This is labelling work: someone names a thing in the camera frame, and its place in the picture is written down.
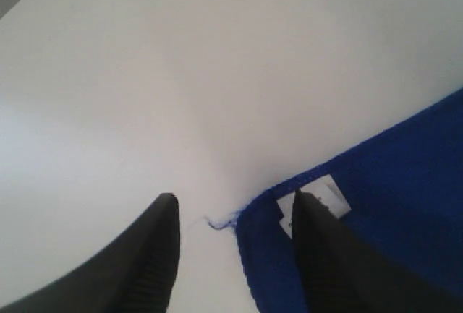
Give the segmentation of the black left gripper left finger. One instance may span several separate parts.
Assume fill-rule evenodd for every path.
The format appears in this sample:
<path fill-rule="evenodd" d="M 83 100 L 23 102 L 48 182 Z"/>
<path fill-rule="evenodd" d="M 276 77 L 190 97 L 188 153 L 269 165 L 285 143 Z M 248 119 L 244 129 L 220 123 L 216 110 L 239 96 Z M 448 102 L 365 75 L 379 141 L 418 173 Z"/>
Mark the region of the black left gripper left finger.
<path fill-rule="evenodd" d="M 179 258 L 179 203 L 163 193 L 87 262 L 1 311 L 166 312 Z"/>

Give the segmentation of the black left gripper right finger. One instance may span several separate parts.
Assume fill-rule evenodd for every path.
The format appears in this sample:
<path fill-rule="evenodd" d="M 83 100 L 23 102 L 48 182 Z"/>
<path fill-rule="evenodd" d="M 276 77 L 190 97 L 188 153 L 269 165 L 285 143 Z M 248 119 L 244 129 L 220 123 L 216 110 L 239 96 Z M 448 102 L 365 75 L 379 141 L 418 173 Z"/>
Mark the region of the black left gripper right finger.
<path fill-rule="evenodd" d="M 296 191 L 292 243 L 310 312 L 461 312 L 462 300 L 389 261 L 311 193 Z"/>

